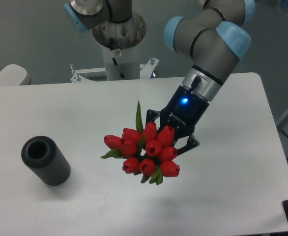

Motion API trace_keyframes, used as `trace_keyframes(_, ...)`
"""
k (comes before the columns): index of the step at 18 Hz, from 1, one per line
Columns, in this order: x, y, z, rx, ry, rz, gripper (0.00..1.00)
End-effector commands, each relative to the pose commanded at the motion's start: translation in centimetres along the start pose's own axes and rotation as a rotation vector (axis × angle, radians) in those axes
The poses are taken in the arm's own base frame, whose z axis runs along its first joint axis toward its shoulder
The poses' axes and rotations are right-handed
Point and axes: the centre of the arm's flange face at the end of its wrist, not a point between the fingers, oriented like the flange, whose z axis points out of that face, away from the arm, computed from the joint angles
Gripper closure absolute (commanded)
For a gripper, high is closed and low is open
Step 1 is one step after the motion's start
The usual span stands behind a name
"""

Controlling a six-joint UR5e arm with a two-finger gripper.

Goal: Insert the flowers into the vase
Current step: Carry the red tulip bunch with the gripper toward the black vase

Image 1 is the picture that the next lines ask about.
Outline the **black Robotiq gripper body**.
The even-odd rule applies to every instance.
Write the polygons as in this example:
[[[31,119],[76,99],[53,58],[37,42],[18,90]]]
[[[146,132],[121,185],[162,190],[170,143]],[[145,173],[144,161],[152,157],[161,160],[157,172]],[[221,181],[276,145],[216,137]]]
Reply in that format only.
[[[206,111],[209,103],[179,86],[165,108],[160,111],[159,132],[165,127],[173,127],[177,139],[190,136]]]

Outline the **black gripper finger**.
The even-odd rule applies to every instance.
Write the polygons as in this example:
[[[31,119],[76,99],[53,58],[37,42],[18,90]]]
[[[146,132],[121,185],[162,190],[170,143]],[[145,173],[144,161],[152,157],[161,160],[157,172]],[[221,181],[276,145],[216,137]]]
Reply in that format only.
[[[155,122],[160,117],[160,111],[148,109],[146,112],[146,120],[145,120],[145,126],[149,122]]]
[[[200,142],[196,139],[194,133],[187,136],[187,142],[185,146],[177,149],[177,156],[180,156],[200,145]]]

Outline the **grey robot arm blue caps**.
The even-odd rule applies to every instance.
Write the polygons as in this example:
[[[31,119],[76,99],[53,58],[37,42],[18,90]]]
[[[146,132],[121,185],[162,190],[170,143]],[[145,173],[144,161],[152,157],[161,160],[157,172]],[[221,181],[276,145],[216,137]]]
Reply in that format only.
[[[183,154],[199,145],[195,126],[237,64],[251,38],[242,25],[255,13],[252,0],[207,0],[202,12],[171,18],[163,33],[165,44],[192,59],[193,65],[169,103],[160,111],[148,110],[146,121],[175,130],[175,139],[187,138]],[[138,79],[136,47],[146,35],[146,23],[129,0],[70,0],[64,4],[68,18],[81,32],[90,31],[103,48],[109,81]]]

